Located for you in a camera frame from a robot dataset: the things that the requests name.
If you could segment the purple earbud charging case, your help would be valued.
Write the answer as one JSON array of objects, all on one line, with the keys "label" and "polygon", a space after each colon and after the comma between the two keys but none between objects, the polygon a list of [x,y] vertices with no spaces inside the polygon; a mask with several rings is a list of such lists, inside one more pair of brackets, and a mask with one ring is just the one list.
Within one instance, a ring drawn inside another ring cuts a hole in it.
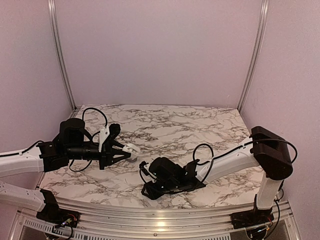
[{"label": "purple earbud charging case", "polygon": [[127,158],[127,159],[126,159],[126,161],[129,162],[129,163],[134,163],[134,162],[136,162],[137,160],[138,160],[137,157],[135,157],[135,158]]}]

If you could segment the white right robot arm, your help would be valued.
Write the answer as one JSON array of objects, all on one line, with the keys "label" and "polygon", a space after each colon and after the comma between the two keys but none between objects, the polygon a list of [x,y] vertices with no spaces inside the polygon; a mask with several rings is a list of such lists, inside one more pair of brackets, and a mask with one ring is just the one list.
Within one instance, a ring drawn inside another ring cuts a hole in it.
[{"label": "white right robot arm", "polygon": [[255,207],[247,214],[252,224],[258,224],[267,216],[267,210],[272,208],[282,182],[293,173],[295,159],[291,158],[288,150],[292,146],[284,138],[256,126],[252,128],[251,135],[236,147],[203,163],[193,158],[185,166],[180,166],[166,157],[158,157],[145,168],[146,162],[142,162],[139,173],[155,179],[145,182],[141,193],[157,200],[163,195],[204,188],[221,177],[244,169],[261,167],[264,174],[255,196]]}]

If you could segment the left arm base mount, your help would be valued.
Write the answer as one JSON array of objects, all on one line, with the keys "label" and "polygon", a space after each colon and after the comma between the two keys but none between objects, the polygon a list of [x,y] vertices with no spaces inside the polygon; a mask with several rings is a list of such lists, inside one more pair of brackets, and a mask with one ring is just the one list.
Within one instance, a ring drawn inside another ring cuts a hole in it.
[{"label": "left arm base mount", "polygon": [[63,209],[59,207],[45,207],[42,211],[37,212],[36,214],[37,219],[60,226],[62,226],[63,223],[65,223],[65,225],[71,226],[73,228],[77,227],[79,217],[80,213],[78,211]]}]

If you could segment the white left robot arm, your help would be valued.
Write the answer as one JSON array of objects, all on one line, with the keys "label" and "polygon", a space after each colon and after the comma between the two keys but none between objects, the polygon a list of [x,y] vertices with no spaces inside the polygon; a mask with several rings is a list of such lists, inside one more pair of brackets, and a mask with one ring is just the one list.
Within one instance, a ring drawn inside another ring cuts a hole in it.
[{"label": "white left robot arm", "polygon": [[[8,177],[23,173],[47,173],[69,165],[72,160],[98,161],[99,168],[111,166],[121,160],[135,159],[140,154],[139,147],[126,145],[115,140],[121,127],[112,123],[100,130],[98,142],[94,142],[85,129],[85,122],[70,118],[60,123],[59,134],[53,141],[37,141],[31,147],[18,152],[6,152],[0,156],[0,176]],[[1,183],[2,203],[34,210],[53,223],[63,219],[63,211],[51,191],[28,190],[26,188]]]}]

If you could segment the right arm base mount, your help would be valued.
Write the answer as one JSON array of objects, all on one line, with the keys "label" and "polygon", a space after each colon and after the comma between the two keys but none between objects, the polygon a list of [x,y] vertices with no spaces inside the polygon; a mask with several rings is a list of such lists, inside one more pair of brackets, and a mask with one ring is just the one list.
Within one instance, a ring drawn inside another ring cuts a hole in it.
[{"label": "right arm base mount", "polygon": [[234,229],[252,227],[274,220],[272,210],[251,209],[235,212],[230,215],[231,224]]}]

